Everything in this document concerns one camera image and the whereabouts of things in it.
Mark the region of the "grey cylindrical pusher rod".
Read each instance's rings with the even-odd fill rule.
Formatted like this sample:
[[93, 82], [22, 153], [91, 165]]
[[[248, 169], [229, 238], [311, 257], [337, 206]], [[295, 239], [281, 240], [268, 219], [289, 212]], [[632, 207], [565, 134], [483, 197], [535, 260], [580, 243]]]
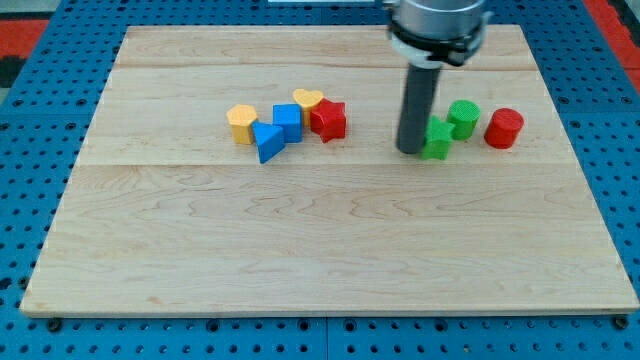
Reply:
[[424, 146], [439, 75], [439, 68], [408, 67], [396, 132], [396, 147], [402, 153], [416, 154]]

